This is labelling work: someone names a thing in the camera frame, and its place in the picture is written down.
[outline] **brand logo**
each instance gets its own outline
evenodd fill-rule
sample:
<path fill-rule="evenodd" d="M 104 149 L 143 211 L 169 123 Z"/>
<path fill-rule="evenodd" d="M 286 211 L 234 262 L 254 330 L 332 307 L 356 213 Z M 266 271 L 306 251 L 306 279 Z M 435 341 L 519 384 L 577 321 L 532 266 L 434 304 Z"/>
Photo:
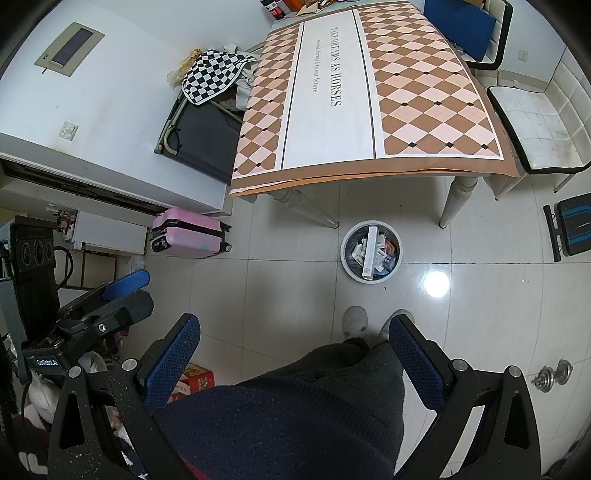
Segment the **brand logo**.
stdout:
<path fill-rule="evenodd" d="M 55 360 L 37 360 L 37 365 L 40 367 L 57 367 L 59 363 Z"/>

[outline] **person's leg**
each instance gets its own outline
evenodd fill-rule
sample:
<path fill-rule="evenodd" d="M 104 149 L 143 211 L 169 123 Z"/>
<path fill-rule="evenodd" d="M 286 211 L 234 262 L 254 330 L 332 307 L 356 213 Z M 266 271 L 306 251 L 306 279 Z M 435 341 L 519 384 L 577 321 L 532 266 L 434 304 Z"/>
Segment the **person's leg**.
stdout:
<path fill-rule="evenodd" d="M 382 342 L 372 348 L 363 360 L 355 365 L 328 372 L 314 382 L 314 385 L 344 398 L 384 424 L 397 437 L 398 444 L 394 449 L 396 452 L 400 450 L 404 435 L 404 382 L 402 365 L 388 341 L 388 329 L 390 319 L 400 313 L 408 315 L 413 320 L 409 312 L 397 310 L 380 331 L 379 338 Z"/>
<path fill-rule="evenodd" d="M 369 352 L 365 341 L 368 333 L 368 316 L 365 310 L 359 306 L 348 308 L 343 314 L 342 328 L 345 337 L 343 343 L 331 343 L 318 347 L 292 364 L 261 376 L 315 381 L 329 371 L 358 363 Z"/>

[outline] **floor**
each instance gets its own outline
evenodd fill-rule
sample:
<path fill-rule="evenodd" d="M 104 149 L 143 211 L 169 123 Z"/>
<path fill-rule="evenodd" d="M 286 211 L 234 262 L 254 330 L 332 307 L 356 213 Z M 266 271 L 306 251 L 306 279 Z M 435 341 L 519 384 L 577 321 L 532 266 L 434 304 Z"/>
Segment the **floor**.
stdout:
<path fill-rule="evenodd" d="M 571 380 L 548 394 L 530 384 L 545 472 L 586 431 L 591 412 L 591 253 L 554 264 L 542 212 L 548 203 L 588 193 L 591 174 L 577 175 L 554 194 L 560 180 L 526 178 L 498 202 L 481 180 L 446 230 L 437 221 L 447 177 L 305 188 L 340 220 L 335 230 L 267 195 L 254 205 L 237 199 L 225 220 L 232 225 L 230 253 L 196 261 L 147 256 L 154 314 L 132 328 L 125 355 L 140 356 L 181 314 L 192 312 L 202 326 L 194 361 L 212 369 L 218 384 L 233 384 L 341 341 L 340 319 L 351 305 L 367 310 L 375 332 L 404 308 L 425 337 L 474 368 L 518 365 L 530 384 L 543 366 L 555 368 L 561 358 L 574 365 Z M 393 226 L 404 249 L 400 269 L 378 286 L 353 281 L 338 257 L 344 234 L 368 219 Z M 438 297 L 425 287 L 432 272 L 450 280 Z M 434 419 L 407 377 L 405 384 L 398 467 Z M 481 414 L 474 410 L 444 475 L 461 465 Z"/>

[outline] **bottle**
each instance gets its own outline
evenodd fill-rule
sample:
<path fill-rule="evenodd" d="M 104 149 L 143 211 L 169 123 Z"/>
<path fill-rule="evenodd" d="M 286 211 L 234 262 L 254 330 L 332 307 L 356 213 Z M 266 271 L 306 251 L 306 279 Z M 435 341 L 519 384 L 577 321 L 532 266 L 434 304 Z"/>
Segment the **bottle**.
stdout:
<path fill-rule="evenodd" d="M 275 0 L 261 0 L 263 7 L 273 14 L 275 20 L 281 20 L 285 17 L 285 12 L 281 9 Z"/>

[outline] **chair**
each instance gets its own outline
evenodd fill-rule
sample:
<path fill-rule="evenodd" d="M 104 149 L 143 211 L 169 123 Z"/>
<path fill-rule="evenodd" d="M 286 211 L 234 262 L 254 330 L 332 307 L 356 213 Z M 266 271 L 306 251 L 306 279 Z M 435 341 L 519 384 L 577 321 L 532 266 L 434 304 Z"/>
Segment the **chair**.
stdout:
<path fill-rule="evenodd" d="M 591 85 L 568 48 L 543 93 L 503 86 L 486 92 L 523 165 L 521 178 L 567 174 L 556 193 L 591 166 Z"/>
<path fill-rule="evenodd" d="M 509 25 L 513 17 L 513 6 L 505 0 L 486 0 L 484 10 L 496 19 L 486 54 L 481 61 L 474 60 L 465 52 L 462 53 L 462 58 L 471 69 L 497 70 L 501 66 L 505 54 Z"/>

